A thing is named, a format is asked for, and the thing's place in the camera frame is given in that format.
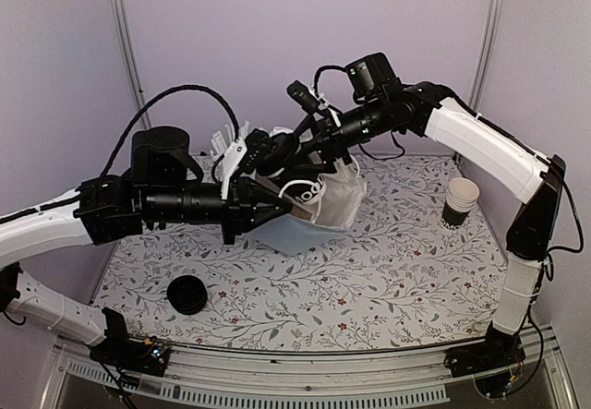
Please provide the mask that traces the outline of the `light blue paper bag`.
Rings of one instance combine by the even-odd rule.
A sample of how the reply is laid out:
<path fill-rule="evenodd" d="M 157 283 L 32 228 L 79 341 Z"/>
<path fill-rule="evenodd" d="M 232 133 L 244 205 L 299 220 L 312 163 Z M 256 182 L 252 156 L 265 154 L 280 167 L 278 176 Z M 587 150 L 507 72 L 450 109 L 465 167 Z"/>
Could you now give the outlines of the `light blue paper bag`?
<path fill-rule="evenodd" d="M 314 204 L 300 204 L 271 182 L 255 175 L 255 179 L 283 199 L 292 202 L 289 215 L 275 219 L 253 232 L 254 238 L 286 255 L 328 242 L 349 230 L 367 194 L 367 184 L 360 174 L 356 159 L 346 164 L 336 161 L 336 174 L 322 174 L 325 188 Z"/>

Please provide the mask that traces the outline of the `stack of black lids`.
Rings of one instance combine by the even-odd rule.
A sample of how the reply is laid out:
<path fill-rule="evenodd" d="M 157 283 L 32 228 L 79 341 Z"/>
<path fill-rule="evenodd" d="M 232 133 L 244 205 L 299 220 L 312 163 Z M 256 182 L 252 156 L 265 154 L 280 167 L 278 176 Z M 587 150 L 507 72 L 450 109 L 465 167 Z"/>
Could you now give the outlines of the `stack of black lids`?
<path fill-rule="evenodd" d="M 206 306 L 208 292 L 203 281 L 197 276 L 183 275 L 169 283 L 166 298 L 176 312 L 191 316 Z"/>

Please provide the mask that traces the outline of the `stack of paper cups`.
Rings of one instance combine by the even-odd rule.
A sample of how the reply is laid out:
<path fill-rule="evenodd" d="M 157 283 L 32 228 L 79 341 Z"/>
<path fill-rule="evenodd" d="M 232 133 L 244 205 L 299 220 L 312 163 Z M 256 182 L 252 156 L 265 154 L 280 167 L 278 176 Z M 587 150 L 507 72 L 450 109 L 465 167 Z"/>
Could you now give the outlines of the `stack of paper cups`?
<path fill-rule="evenodd" d="M 470 179 L 452 179 L 446 190 L 441 225 L 448 230 L 458 229 L 476 205 L 479 195 L 479 187 Z"/>

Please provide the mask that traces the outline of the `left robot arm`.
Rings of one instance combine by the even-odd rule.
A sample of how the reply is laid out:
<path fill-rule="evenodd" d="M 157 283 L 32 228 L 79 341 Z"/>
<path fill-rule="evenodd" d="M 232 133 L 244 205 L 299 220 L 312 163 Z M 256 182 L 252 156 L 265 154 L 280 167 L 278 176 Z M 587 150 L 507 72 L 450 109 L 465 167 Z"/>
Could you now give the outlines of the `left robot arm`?
<path fill-rule="evenodd" d="M 226 245 L 237 236 L 289 213 L 291 203 L 249 177 L 206 183 L 189 154 L 189 134 L 175 126 L 134 132 L 131 164 L 121 175 L 107 169 L 49 203 L 1 219 L 1 309 L 38 319 L 90 348 L 95 360 L 119 367 L 163 361 L 153 338 L 130 340 L 123 316 L 96 310 L 35 281 L 21 269 L 26 258 L 63 247 L 99 246 L 169 223 L 218 224 Z"/>

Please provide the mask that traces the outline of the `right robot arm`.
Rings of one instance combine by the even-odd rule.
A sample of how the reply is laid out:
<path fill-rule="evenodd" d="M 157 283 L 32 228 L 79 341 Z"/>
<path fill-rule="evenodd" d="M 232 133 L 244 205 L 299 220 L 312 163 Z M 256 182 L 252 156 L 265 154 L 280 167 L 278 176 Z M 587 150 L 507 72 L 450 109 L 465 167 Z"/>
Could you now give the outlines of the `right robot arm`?
<path fill-rule="evenodd" d="M 329 172 L 334 161 L 349 159 L 349 149 L 386 132 L 412 132 L 442 144 L 506 186 L 521 207 L 506 235 L 508 270 L 499 306 L 481 343 L 447 351 L 444 365 L 456 375 L 506 366 L 523 360 L 519 333 L 544 280 L 552 280 L 550 243 L 565 182 L 565 161 L 532 150 L 516 137 L 470 108 L 450 88 L 428 81 L 404 84 L 387 57 L 375 53 L 344 67 L 356 108 L 342 113 L 325 102 L 318 87 L 296 80 L 286 91 L 307 113 L 297 128 L 310 130 L 293 157 L 317 152 L 313 170 Z"/>

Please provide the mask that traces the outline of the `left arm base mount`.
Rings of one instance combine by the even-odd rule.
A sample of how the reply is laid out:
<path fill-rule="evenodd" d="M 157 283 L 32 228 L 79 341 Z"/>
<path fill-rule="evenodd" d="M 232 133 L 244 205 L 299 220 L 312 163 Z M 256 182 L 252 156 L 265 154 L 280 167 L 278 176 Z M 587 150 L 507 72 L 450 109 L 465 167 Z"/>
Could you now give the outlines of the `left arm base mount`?
<path fill-rule="evenodd" d="M 168 366 L 170 346 L 150 337 L 142 341 L 107 337 L 90 346 L 90 358 L 125 371 L 163 377 Z"/>

